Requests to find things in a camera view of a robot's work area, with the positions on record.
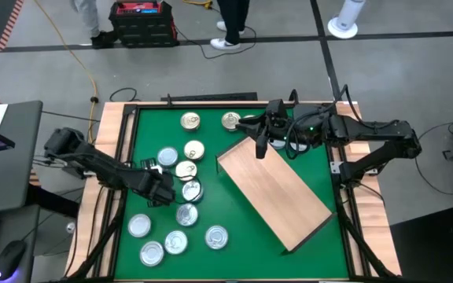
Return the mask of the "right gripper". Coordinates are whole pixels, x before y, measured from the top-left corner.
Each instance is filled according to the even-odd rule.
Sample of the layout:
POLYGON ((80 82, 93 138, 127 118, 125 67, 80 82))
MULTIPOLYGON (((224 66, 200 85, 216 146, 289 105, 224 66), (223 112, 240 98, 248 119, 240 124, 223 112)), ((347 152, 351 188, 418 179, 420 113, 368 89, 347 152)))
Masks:
POLYGON ((294 119, 288 115, 283 100, 269 101, 265 114, 248 119, 241 118, 236 125, 238 130, 245 132, 261 132, 267 127, 267 136, 261 134, 256 138, 257 159, 263 159, 265 157, 268 138, 281 141, 297 140, 296 124, 294 123, 294 119))

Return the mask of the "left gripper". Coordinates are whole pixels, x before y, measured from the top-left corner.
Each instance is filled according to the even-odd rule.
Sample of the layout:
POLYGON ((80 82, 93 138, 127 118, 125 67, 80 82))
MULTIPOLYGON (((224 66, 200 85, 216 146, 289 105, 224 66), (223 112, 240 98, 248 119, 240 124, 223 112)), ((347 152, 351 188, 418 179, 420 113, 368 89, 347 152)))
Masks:
POLYGON ((176 192, 172 188, 173 178, 162 173, 162 167, 155 158, 140 160, 141 168, 145 169, 139 183, 139 195, 147 199, 149 208, 169 205, 175 201, 176 192))

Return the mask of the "silver-lid seafood can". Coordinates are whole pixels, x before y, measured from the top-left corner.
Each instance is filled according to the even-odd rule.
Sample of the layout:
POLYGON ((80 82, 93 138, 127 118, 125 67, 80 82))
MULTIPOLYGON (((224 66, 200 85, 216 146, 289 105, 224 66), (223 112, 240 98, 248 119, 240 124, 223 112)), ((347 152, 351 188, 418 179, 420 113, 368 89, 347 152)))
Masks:
POLYGON ((133 237, 145 237, 151 230, 151 219, 148 215, 134 215, 128 223, 128 232, 133 237))
POLYGON ((180 226, 193 226, 198 220, 198 210, 193 204, 182 204, 177 208, 176 221, 180 226))
POLYGON ((199 181, 188 181, 182 187, 182 197, 185 201, 196 203, 203 196, 202 185, 199 181))
POLYGON ((173 167, 179 160, 179 153, 176 148, 163 147, 157 153, 157 162, 161 167, 173 167))
POLYGON ((139 257, 143 265, 149 267, 157 266, 164 257, 164 248, 157 241, 148 241, 142 246, 139 257))

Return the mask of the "red label seafood can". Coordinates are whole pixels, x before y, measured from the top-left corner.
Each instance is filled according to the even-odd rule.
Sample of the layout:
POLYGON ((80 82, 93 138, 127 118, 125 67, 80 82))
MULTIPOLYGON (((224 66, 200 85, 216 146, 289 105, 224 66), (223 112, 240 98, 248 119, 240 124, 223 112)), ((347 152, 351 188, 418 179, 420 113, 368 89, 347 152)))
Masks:
POLYGON ((188 239, 181 230, 171 231, 165 238, 164 248, 171 255, 184 253, 188 245, 188 239))

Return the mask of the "black perforated panel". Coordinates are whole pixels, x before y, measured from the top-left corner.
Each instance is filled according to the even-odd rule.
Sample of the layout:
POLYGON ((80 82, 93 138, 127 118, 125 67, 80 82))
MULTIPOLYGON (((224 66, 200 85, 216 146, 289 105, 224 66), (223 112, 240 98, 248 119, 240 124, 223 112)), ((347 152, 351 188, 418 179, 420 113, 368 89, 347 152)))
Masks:
POLYGON ((172 96, 173 101, 257 101, 257 92, 172 96))

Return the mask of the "black desk base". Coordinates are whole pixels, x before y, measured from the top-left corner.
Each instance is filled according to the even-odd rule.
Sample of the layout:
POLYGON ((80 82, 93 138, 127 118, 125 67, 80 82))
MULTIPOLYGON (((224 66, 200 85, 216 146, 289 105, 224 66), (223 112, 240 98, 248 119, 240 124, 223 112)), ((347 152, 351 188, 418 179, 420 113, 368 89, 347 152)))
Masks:
POLYGON ((51 193, 40 186, 28 185, 25 205, 36 204, 48 211, 76 219, 79 213, 79 204, 73 200, 51 193))

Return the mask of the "person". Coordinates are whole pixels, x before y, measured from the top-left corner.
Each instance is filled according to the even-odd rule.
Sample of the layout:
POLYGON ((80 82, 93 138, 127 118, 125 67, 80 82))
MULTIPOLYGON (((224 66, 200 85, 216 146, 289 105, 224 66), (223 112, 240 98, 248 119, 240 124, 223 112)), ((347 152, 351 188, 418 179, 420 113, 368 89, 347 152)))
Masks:
POLYGON ((102 31, 98 18, 97 0, 69 0, 72 9, 79 14, 88 30, 91 45, 94 49, 110 48, 118 37, 114 31, 102 31))
POLYGON ((241 46, 240 36, 245 33, 245 22, 249 13, 250 0, 217 0, 222 20, 216 23, 220 31, 225 31, 223 38, 210 41, 217 50, 235 50, 241 46))

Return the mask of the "green table mat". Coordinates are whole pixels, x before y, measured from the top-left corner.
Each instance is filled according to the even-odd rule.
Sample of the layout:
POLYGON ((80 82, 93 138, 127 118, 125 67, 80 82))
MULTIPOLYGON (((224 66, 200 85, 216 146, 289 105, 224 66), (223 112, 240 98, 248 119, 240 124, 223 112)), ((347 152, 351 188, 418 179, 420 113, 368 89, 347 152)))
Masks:
POLYGON ((284 254, 284 246, 263 221, 238 187, 223 172, 217 172, 215 157, 244 137, 221 124, 225 109, 198 109, 201 124, 186 131, 180 124, 181 109, 143 109, 139 113, 132 163, 155 157, 165 146, 183 151, 190 140, 205 146, 198 163, 198 178, 204 196, 197 204, 198 220, 191 227, 175 219, 177 204, 149 208, 146 199, 127 195, 124 222, 137 214, 148 215, 152 225, 143 238, 133 237, 124 227, 120 236, 115 278, 118 280, 181 279, 305 279, 345 278, 348 275, 341 228, 332 218, 294 253, 284 254), (222 249, 209 248, 204 240, 211 226, 223 226, 228 242, 222 249), (148 241, 163 243, 173 230, 183 231, 188 246, 180 255, 166 254, 154 267, 142 264, 139 252, 148 241))

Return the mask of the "grey desk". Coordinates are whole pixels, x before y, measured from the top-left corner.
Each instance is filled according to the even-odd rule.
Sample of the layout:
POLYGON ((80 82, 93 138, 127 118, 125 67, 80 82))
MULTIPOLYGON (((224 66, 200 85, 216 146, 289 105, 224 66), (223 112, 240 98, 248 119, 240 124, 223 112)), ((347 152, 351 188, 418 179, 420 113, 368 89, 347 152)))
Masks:
POLYGON ((42 102, 10 104, 0 134, 15 147, 0 152, 0 211, 23 207, 41 119, 42 102))

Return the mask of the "white round stand base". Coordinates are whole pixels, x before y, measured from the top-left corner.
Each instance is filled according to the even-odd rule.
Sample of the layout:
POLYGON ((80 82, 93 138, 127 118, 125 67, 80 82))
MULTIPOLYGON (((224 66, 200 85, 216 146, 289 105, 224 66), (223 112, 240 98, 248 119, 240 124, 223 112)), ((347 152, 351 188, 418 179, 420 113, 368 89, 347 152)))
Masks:
POLYGON ((327 24, 328 31, 339 39, 351 39, 358 33, 356 20, 366 0, 344 0, 340 12, 327 24))

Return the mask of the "grey keyboard tray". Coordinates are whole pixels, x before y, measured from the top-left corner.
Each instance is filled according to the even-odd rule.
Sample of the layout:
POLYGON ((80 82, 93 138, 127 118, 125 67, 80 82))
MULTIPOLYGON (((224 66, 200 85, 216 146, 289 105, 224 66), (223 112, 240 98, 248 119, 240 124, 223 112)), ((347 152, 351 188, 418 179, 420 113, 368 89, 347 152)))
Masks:
POLYGON ((26 249, 13 276, 0 283, 30 283, 34 263, 36 240, 35 227, 38 224, 40 208, 36 205, 26 206, 10 211, 0 211, 0 254, 11 241, 25 239, 26 249))

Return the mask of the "black crate with red top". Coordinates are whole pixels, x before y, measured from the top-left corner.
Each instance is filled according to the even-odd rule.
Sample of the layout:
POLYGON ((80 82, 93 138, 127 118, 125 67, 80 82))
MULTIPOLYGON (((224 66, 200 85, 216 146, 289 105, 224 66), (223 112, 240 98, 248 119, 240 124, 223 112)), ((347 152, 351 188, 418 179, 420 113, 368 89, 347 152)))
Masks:
POLYGON ((179 44, 172 6, 165 0, 116 0, 110 9, 109 20, 127 48, 179 44))

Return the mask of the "black computer mouse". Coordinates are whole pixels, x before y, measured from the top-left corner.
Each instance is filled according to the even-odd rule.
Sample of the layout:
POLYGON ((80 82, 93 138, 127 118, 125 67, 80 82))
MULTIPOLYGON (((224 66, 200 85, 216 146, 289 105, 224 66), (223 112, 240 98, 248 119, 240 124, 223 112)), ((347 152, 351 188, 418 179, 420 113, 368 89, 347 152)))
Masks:
POLYGON ((10 241, 0 253, 0 281, 10 279, 25 253, 24 240, 10 241))

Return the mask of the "plain black floor mat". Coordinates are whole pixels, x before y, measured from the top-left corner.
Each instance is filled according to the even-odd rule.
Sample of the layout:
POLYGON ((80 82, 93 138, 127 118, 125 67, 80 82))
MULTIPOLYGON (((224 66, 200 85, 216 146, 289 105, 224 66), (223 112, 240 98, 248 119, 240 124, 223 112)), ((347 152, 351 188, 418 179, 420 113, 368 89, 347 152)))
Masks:
POLYGON ((402 276, 453 283, 453 208, 390 226, 402 276))

